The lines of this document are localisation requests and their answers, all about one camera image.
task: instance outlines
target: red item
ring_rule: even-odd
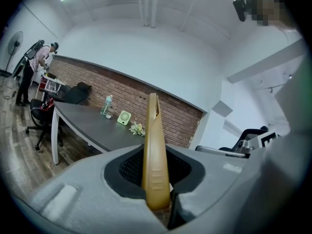
[[[42,77],[42,79],[41,79],[41,81],[40,81],[39,88],[44,89],[44,88],[45,88],[45,85],[47,84],[47,82],[48,82],[48,80]]]
[[[43,110],[45,112],[48,111],[49,108],[53,106],[53,103],[54,103],[54,99],[50,98],[46,103],[40,106],[40,110]]]

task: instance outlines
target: tan plastic handle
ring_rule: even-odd
[[[146,192],[147,206],[151,210],[169,206],[166,145],[157,94],[150,94],[147,106],[142,187]]]

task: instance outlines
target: chair armrest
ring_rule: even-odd
[[[58,97],[56,94],[51,93],[50,91],[47,91],[43,88],[39,88],[39,91],[47,93],[48,97],[53,98],[55,101],[65,102],[61,97]]]
[[[45,92],[45,93],[50,93],[48,90],[45,90],[45,89],[43,89],[43,88],[39,88],[39,91],[40,91],[40,92]]]
[[[48,93],[48,97],[53,98],[55,101],[65,102],[61,97],[58,97],[57,95],[52,94],[52,93]]]

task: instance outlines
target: person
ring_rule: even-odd
[[[275,26],[281,31],[298,31],[284,0],[246,0],[247,13],[259,25]]]
[[[19,91],[16,97],[16,105],[18,106],[25,106],[26,104],[30,104],[28,100],[28,87],[30,85],[31,79],[34,75],[34,72],[38,71],[39,64],[44,68],[47,69],[47,65],[44,62],[46,56],[49,53],[55,52],[59,47],[57,42],[52,43],[51,46],[43,45],[35,54],[34,58],[31,60],[27,60],[24,67],[23,72],[23,79],[19,86]]]

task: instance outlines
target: electrical cable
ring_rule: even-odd
[[[6,85],[6,84],[5,84],[5,85],[1,85],[0,87],[7,87],[7,88],[9,88],[9,89],[13,89],[13,88],[9,87],[9,86]],[[1,90],[0,90],[0,93],[2,93],[2,97],[3,97],[4,99],[12,99],[12,97],[4,95],[4,92],[1,91]]]

